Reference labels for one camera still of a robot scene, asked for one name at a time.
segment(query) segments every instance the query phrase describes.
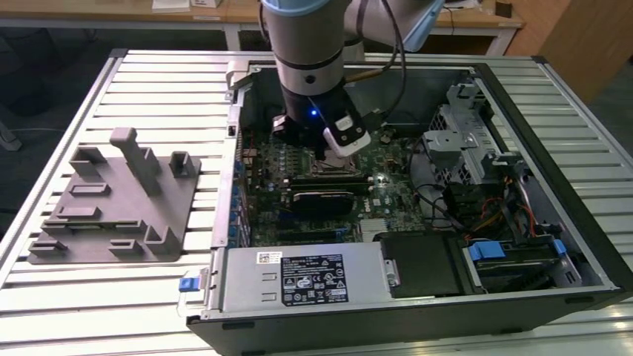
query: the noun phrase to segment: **metal bracket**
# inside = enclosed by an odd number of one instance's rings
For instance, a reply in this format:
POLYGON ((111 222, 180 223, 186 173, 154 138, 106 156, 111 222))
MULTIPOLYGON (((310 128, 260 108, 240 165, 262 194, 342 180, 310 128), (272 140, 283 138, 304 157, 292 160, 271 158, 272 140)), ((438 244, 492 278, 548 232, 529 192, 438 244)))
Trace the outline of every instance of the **metal bracket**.
POLYGON ((400 285, 400 274, 398 273, 396 260, 386 260, 386 275, 390 287, 400 285))
POLYGON ((248 73, 248 61, 231 61, 227 66, 227 86, 230 90, 240 89, 252 82, 248 73))

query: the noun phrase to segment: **white table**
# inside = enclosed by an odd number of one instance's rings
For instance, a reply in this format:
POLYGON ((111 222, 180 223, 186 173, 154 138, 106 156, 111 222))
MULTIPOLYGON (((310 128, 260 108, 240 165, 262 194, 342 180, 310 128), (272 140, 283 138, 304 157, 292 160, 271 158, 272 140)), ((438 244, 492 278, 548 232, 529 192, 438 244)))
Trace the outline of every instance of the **white table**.
MULTIPOLYGON (((390 55, 368 55, 386 61, 390 55)), ((549 65, 528 57, 422 56, 411 62, 485 62, 552 153, 624 259, 633 263, 633 160, 549 65)), ((270 53, 130 51, 111 58, 0 243, 0 349, 11 355, 216 355, 188 331, 178 309, 179 278, 210 263, 220 184, 227 71, 270 53), (80 144, 103 145, 130 125, 156 155, 202 157, 184 255, 172 263, 34 266, 28 246, 64 190, 80 144)), ((500 130, 512 148, 508 132, 500 130)), ((103 149, 107 156, 118 150, 103 149)), ((190 308, 202 293, 188 294, 190 308)), ((631 302, 572 314, 531 332, 328 350, 328 355, 629 355, 631 302)), ((306 352, 303 355, 323 355, 306 352)))

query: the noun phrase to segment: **orange wire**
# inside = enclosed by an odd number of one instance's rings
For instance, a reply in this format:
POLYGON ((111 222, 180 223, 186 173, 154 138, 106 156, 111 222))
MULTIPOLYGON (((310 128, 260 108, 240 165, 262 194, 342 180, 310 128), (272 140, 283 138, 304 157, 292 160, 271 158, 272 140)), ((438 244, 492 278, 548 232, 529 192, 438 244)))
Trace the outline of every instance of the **orange wire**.
POLYGON ((484 216, 485 216, 485 207, 489 203, 497 201, 497 200, 504 200, 504 198, 489 198, 484 201, 484 205, 481 206, 481 216, 480 216, 480 219, 484 219, 484 216))
POLYGON ((519 204, 519 206, 520 206, 520 208, 523 208, 528 212, 528 216, 529 216, 529 219, 531 219, 531 234, 532 234, 532 237, 536 237, 536 230, 535 230, 536 218, 535 218, 535 214, 532 213, 532 210, 525 205, 519 204))

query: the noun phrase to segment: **blue drive latch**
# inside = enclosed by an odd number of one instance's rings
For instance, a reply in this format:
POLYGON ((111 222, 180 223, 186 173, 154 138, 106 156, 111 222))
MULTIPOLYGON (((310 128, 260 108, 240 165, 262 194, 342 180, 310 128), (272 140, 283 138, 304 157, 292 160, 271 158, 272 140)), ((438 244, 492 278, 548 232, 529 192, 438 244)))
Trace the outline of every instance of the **blue drive latch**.
POLYGON ((179 290, 182 293, 200 290, 200 277, 183 277, 180 279, 179 290))
POLYGON ((497 241, 477 242, 468 248, 468 252, 473 261, 505 257, 504 249, 497 241))

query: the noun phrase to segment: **warning label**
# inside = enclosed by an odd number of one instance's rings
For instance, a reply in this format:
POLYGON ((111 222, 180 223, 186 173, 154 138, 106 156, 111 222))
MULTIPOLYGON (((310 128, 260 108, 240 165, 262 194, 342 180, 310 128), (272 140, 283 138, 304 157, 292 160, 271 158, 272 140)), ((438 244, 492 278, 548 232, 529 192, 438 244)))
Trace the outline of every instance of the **warning label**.
POLYGON ((350 301, 342 254, 282 258, 282 282, 286 306, 350 301))

